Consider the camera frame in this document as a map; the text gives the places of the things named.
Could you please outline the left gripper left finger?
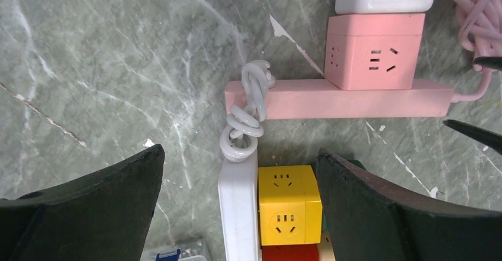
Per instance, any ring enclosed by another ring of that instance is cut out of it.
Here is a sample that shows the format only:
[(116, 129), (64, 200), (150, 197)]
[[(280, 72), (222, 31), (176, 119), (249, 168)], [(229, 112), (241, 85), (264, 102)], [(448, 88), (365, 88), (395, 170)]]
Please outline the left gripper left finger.
[(72, 181), (1, 199), (1, 259), (139, 260), (164, 161), (155, 144)]

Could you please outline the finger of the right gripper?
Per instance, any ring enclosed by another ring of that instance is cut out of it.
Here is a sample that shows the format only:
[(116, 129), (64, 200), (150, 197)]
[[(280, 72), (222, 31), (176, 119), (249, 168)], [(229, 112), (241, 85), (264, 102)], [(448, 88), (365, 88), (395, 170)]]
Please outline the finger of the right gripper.
[(501, 154), (501, 134), (476, 127), (474, 125), (464, 123), (458, 120), (444, 120), (443, 124), (461, 134), (476, 140), (479, 143), (492, 148), (497, 153)]
[(501, 70), (501, 57), (496, 57), (496, 56), (476, 57), (473, 60), (473, 68), (476, 71), (482, 71), (483, 69)]

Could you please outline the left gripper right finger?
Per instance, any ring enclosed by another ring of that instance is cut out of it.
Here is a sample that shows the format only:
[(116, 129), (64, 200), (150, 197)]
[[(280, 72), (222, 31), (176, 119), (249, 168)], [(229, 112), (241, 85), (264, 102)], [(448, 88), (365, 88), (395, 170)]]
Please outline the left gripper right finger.
[(337, 260), (500, 260), (501, 212), (413, 192), (320, 149), (317, 183)]

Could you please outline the white long power strip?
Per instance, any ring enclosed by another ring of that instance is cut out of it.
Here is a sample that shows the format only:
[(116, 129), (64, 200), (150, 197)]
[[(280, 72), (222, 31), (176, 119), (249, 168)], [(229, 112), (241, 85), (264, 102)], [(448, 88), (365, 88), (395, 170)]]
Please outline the white long power strip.
[(218, 179), (227, 260), (259, 260), (258, 156), (234, 163), (224, 159)]

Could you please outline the pink power strip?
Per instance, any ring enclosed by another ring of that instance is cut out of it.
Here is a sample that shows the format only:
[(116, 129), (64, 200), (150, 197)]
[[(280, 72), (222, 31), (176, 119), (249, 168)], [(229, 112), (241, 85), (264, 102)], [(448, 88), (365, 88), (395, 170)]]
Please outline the pink power strip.
[(415, 79), (411, 89), (345, 91), (325, 79), (278, 80), (265, 99), (269, 120), (443, 117), (453, 87)]

